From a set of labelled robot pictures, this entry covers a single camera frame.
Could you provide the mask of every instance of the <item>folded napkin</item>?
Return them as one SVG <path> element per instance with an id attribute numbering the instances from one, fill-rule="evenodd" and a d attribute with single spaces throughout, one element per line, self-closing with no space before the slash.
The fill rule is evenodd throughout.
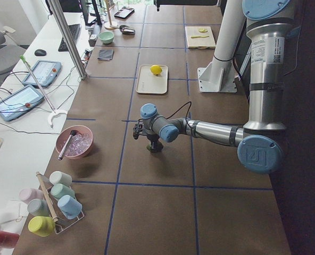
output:
<path id="1" fill-rule="evenodd" d="M 112 49 L 100 49 L 98 52 L 98 60 L 110 61 L 113 59 L 114 50 Z"/>

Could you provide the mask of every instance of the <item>wooden stick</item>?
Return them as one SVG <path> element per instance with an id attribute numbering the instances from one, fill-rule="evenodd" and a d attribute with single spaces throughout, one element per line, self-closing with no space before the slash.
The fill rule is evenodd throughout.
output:
<path id="1" fill-rule="evenodd" d="M 113 24 L 111 23 L 111 17 L 110 17 L 109 2 L 108 2 L 108 0 L 105 0 L 105 5 L 106 5 L 106 11 L 108 12 L 108 19 L 109 19 L 110 26 L 112 26 Z"/>
<path id="2" fill-rule="evenodd" d="M 58 218 L 58 216 L 55 212 L 55 209 L 53 208 L 53 205 L 51 203 L 51 198 L 49 197 L 49 193 L 47 192 L 47 189 L 45 187 L 45 183 L 42 179 L 42 174 L 40 172 L 37 172 L 36 176 L 39 180 L 40 187 L 42 188 L 42 192 L 44 194 L 44 198 L 45 198 L 47 205 L 49 207 L 49 211 L 51 213 L 52 219 L 53 219 L 54 223 L 56 223 L 56 222 L 58 222 L 59 218 Z"/>

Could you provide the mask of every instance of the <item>sticker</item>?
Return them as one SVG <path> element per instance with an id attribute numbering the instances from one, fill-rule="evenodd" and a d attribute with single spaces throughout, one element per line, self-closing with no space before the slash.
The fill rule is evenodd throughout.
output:
<path id="1" fill-rule="evenodd" d="M 267 44 L 268 65 L 283 64 L 284 58 L 284 37 L 269 37 Z"/>
<path id="2" fill-rule="evenodd" d="M 251 65 L 266 62 L 266 40 L 259 40 L 252 44 Z"/>

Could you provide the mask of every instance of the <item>brown table surface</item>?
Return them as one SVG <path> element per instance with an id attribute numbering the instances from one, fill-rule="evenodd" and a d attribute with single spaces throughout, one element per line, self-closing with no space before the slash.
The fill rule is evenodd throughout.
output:
<path id="1" fill-rule="evenodd" d="M 39 237 L 27 223 L 13 254 L 290 254 L 267 175 L 246 170 L 236 148 L 180 135 L 150 154 L 148 140 L 134 140 L 132 128 L 145 103 L 165 116 L 192 101 L 191 117 L 243 125 L 248 103 L 238 93 L 200 93 L 197 68 L 214 50 L 187 49 L 184 26 L 210 26 L 218 39 L 222 15 L 214 6 L 133 6 L 127 20 L 135 36 L 114 30 L 114 42 L 99 40 L 87 65 L 64 128 L 86 125 L 94 134 L 91 153 L 80 160 L 57 160 L 45 175 L 62 171 L 83 204 L 85 218 L 59 235 Z M 113 49 L 112 61 L 98 61 Z M 135 92 L 138 68 L 169 68 L 165 95 Z M 175 117 L 183 117 L 186 109 Z"/>

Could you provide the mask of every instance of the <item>red object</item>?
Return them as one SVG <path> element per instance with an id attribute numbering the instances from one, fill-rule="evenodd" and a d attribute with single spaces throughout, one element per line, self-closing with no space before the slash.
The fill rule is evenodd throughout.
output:
<path id="1" fill-rule="evenodd" d="M 0 230 L 0 248 L 14 248 L 19 239 L 19 234 Z"/>

